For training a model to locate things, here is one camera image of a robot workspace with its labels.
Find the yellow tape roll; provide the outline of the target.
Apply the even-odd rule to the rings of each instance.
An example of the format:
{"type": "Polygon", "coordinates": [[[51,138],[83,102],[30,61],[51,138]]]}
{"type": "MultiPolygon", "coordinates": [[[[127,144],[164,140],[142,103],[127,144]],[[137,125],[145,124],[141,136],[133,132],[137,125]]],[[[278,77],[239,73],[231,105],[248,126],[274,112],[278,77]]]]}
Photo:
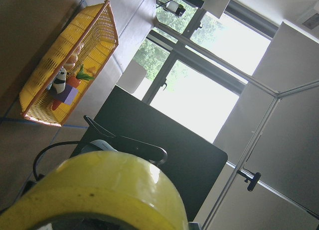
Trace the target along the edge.
{"type": "Polygon", "coordinates": [[[34,230],[56,220],[93,218],[129,230],[186,230],[183,201],[155,165],[116,151],[64,161],[0,217],[3,230],[34,230]]]}

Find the yellow plastic basket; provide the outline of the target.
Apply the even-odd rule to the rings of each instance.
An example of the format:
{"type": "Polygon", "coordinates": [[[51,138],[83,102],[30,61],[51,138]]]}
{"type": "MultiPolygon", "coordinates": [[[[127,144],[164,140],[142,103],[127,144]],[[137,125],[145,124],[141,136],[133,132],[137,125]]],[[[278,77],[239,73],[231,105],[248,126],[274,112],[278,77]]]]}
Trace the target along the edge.
{"type": "Polygon", "coordinates": [[[119,44],[108,0],[81,10],[61,32],[19,93],[22,116],[62,126],[119,44]]]}

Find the toy carrot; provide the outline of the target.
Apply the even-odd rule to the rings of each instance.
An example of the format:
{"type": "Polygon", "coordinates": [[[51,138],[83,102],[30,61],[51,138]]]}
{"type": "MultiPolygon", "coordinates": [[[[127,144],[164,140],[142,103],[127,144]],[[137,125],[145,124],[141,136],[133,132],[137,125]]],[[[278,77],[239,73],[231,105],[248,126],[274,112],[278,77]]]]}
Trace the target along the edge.
{"type": "MultiPolygon", "coordinates": [[[[77,72],[76,75],[71,75],[68,79],[66,79],[66,84],[69,84],[72,87],[75,87],[78,90],[78,87],[80,86],[80,84],[82,83],[82,81],[91,81],[94,80],[93,76],[90,76],[89,74],[84,72],[84,65],[81,64],[79,71],[77,72]]],[[[62,103],[58,104],[58,103],[52,103],[51,109],[53,111],[57,110],[58,107],[61,105],[62,103]]]]}

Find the purple block toy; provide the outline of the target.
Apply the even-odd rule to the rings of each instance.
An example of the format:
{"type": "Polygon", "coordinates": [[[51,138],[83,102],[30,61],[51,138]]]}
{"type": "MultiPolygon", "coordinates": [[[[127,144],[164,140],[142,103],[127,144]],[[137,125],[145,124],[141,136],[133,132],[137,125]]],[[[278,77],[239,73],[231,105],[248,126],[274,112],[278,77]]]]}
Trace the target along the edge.
{"type": "Polygon", "coordinates": [[[66,84],[63,92],[58,94],[57,91],[52,88],[49,91],[49,94],[52,96],[54,103],[71,105],[78,94],[78,90],[75,87],[66,84]]]}

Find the toy croissant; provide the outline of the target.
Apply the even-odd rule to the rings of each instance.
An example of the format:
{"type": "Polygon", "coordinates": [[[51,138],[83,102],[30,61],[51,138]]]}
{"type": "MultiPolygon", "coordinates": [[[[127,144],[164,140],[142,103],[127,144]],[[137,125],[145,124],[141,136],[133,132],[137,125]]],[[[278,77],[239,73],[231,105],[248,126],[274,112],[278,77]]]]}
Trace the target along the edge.
{"type": "Polygon", "coordinates": [[[66,70],[71,70],[72,68],[74,68],[76,62],[78,61],[78,55],[81,52],[83,47],[84,47],[84,43],[81,42],[77,46],[77,48],[73,51],[73,53],[71,54],[71,56],[69,57],[69,59],[66,61],[66,63],[63,66],[66,70]]]}

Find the panda figure toy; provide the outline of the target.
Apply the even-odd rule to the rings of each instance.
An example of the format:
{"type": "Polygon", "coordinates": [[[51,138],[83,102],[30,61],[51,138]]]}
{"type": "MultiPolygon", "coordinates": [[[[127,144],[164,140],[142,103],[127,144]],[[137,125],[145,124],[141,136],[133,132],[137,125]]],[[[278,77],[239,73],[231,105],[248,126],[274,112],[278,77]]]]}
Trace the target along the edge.
{"type": "Polygon", "coordinates": [[[62,93],[66,85],[66,75],[67,71],[64,67],[62,67],[54,80],[48,85],[47,89],[51,90],[54,88],[58,94],[62,93]]]}

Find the black clamp on frame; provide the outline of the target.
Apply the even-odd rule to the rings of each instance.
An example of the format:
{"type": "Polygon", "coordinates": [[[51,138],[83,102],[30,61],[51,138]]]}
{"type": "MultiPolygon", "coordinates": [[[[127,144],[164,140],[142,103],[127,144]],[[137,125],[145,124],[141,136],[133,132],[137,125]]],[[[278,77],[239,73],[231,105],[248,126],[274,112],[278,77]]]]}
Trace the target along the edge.
{"type": "Polygon", "coordinates": [[[245,168],[243,168],[243,169],[245,171],[249,172],[252,175],[252,178],[250,178],[242,170],[237,170],[236,173],[245,178],[244,182],[248,183],[250,181],[250,184],[248,185],[247,190],[249,192],[252,192],[254,190],[255,186],[257,185],[258,181],[261,178],[261,173],[260,172],[254,173],[248,169],[245,169],[245,168]]]}

